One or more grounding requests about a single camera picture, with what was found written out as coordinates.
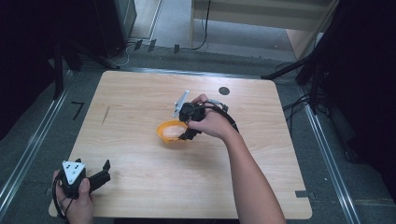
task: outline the wooden table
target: wooden table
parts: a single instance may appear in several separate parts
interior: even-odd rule
[[[274,82],[132,72],[103,74],[69,158],[86,162],[87,176],[110,160],[111,181],[92,194],[94,215],[237,218],[223,143],[203,133],[165,144],[156,134],[184,90],[188,101],[205,93],[230,108],[286,218],[310,218],[308,198],[296,196],[305,186]]]

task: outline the gray floor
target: gray floor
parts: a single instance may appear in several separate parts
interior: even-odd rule
[[[271,49],[276,42],[277,46],[288,45],[288,39],[280,35],[274,39],[274,43],[262,42],[262,48],[267,51],[259,56],[249,55],[250,49],[239,48],[238,43],[245,43],[244,38],[233,39],[236,48],[234,52],[218,49],[215,52],[181,51],[174,54],[172,47],[182,40],[175,39],[166,44],[159,35],[160,25],[157,24],[154,36],[158,46],[149,52],[148,46],[142,46],[139,50],[129,49],[130,61],[121,67],[121,70],[136,68],[165,69],[177,71],[193,71],[204,73],[231,74],[233,77],[260,78],[260,75],[273,73],[284,62],[293,61],[290,48],[285,52]],[[209,48],[216,42],[215,37],[208,40]],[[64,98],[59,113],[50,125],[50,129],[44,138],[40,148],[34,155],[34,160],[24,177],[15,197],[11,201],[1,223],[62,223],[60,219],[50,217],[48,207],[52,171],[61,168],[61,161],[67,160],[78,131],[82,125],[88,110],[92,96],[102,73],[105,71],[97,63],[84,59],[84,66],[80,72],[74,72],[71,78],[69,91]],[[125,54],[112,59],[116,63],[127,61]],[[290,72],[276,80],[276,87],[282,105],[296,101],[301,93],[294,84],[296,72]],[[40,125],[48,108],[53,103],[53,85],[49,86],[35,101],[35,103],[23,114],[10,133],[0,142],[0,162],[3,164],[0,170],[0,184],[11,176],[14,167],[26,149],[27,143],[34,131]],[[75,120],[78,107],[72,102],[85,103]],[[323,132],[326,133],[332,154],[336,164],[346,182],[347,189],[356,205],[361,223],[396,223],[396,205],[392,202],[389,194],[380,179],[379,174],[366,164],[352,164],[344,155],[344,147],[340,142],[331,117],[318,114]],[[303,174],[306,189],[310,193],[310,202],[313,208],[313,216],[308,220],[288,220],[289,223],[347,223],[345,214],[339,203],[334,190],[334,184],[329,175],[323,156],[319,150],[318,142],[312,131],[311,125],[304,111],[293,117],[292,141]],[[113,223],[112,218],[97,218],[95,223]],[[211,220],[166,220],[166,223],[208,223]],[[159,220],[134,219],[133,223],[158,223]]]

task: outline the floor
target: floor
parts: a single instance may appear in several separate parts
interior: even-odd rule
[[[190,16],[188,10],[177,9],[188,8],[188,2],[163,0],[154,29],[148,31],[145,38],[131,40],[135,42],[144,39],[144,45],[136,50],[129,48],[128,55],[120,54],[111,60],[124,64],[121,70],[125,71],[148,68],[152,69],[150,71],[192,71],[197,74],[228,74],[233,77],[256,79],[295,61],[286,31],[282,29],[213,21],[208,23],[207,40],[200,50],[182,50],[175,54],[175,44],[182,48],[189,46]],[[194,46],[198,46],[203,39],[203,29],[200,29],[202,21],[197,20],[194,23]],[[156,45],[154,50],[150,51],[149,43],[154,39]],[[19,174],[25,178],[17,183],[17,190],[9,194],[13,200],[6,204],[5,213],[2,204],[1,223],[61,223],[59,219],[48,215],[52,170],[59,168],[59,161],[70,154],[97,83],[105,71],[96,62],[82,58],[82,70],[66,76],[66,83],[70,85],[62,101],[52,101],[54,87],[49,86],[20,118],[10,134],[0,142],[0,162],[4,164],[0,172],[1,186],[10,180],[8,177],[15,173],[14,168],[21,158],[31,158],[30,162],[26,163],[30,168],[24,174]],[[295,102],[309,87],[296,86],[293,81],[296,75],[296,71],[293,71],[275,80],[282,105]],[[78,106],[72,102],[85,103],[76,119],[73,117],[78,111]],[[49,111],[49,108],[55,105],[59,106],[57,110]],[[56,113],[56,116],[51,116],[51,112]],[[39,130],[43,124],[41,121],[46,116],[50,118],[48,123],[44,123],[48,129],[42,130],[45,138],[37,141],[32,133]],[[288,116],[289,111],[285,111],[285,118]],[[340,173],[346,193],[358,214],[358,219],[349,223],[396,223],[396,205],[390,199],[378,173],[364,163],[353,164],[346,160],[343,143],[332,125],[331,116],[319,113],[315,118],[320,121],[320,129],[326,136],[328,149],[336,164],[335,171]],[[323,146],[318,142],[311,122],[309,111],[302,110],[293,117],[290,134],[314,215],[308,220],[288,220],[288,223],[348,223],[350,219],[343,210],[336,189],[337,180],[333,179],[331,174],[334,170],[329,169]],[[116,223],[158,221],[132,219]],[[95,219],[95,223],[113,222],[112,218]],[[166,220],[165,223],[216,222]]]

